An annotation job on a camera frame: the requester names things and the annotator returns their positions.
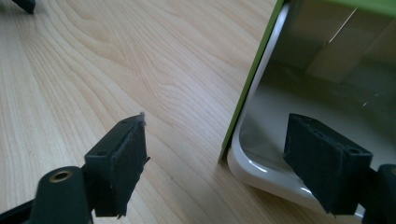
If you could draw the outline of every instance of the metal rivet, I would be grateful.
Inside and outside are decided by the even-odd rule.
[[[59,171],[59,172],[53,174],[49,178],[49,182],[51,182],[51,183],[59,183],[59,182],[65,181],[70,176],[72,176],[72,174],[73,173],[71,171],[68,171],[68,170]]]

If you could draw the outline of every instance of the wood grain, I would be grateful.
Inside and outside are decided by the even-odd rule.
[[[220,145],[274,0],[0,2],[0,212],[146,113],[128,215],[96,223],[335,223],[236,180]]]

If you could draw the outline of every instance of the green panel edge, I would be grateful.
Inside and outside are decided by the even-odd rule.
[[[221,163],[223,157],[227,154],[227,151],[231,144],[230,142],[231,142],[231,137],[233,135],[233,130],[235,129],[235,125],[241,113],[242,106],[244,105],[245,100],[248,96],[248,90],[250,89],[250,85],[253,81],[254,75],[256,74],[256,71],[259,67],[259,63],[262,60],[262,54],[264,53],[265,47],[267,46],[270,35],[274,29],[277,16],[279,15],[280,10],[282,9],[283,2],[284,0],[278,0],[276,2],[273,13],[271,14],[270,20],[268,21],[267,27],[265,28],[264,35],[262,36],[262,42],[259,45],[259,49],[257,50],[253,64],[251,65],[250,70],[248,72],[247,81],[245,82],[244,89],[242,89],[241,97],[238,100],[236,109],[233,112],[233,118],[231,119],[230,126],[227,130],[227,133],[225,134],[224,141],[221,145],[221,152],[219,155],[218,163]]]

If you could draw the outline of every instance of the screw hole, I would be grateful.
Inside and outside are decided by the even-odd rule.
[[[58,173],[52,175],[52,176],[49,178],[49,182],[58,183],[58,182],[65,181],[65,180],[68,179],[70,176],[72,176],[72,174],[73,174],[73,173],[70,172],[70,171],[60,171],[60,172],[58,172]]]
[[[105,156],[105,155],[106,155],[106,152],[105,152],[105,151],[98,151],[98,152],[96,153],[96,155],[97,155],[97,156]]]

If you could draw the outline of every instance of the light wooden table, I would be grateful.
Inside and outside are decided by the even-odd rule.
[[[120,119],[151,160],[121,220],[334,223],[236,180],[220,145],[274,0],[0,1],[0,213],[35,197]]]

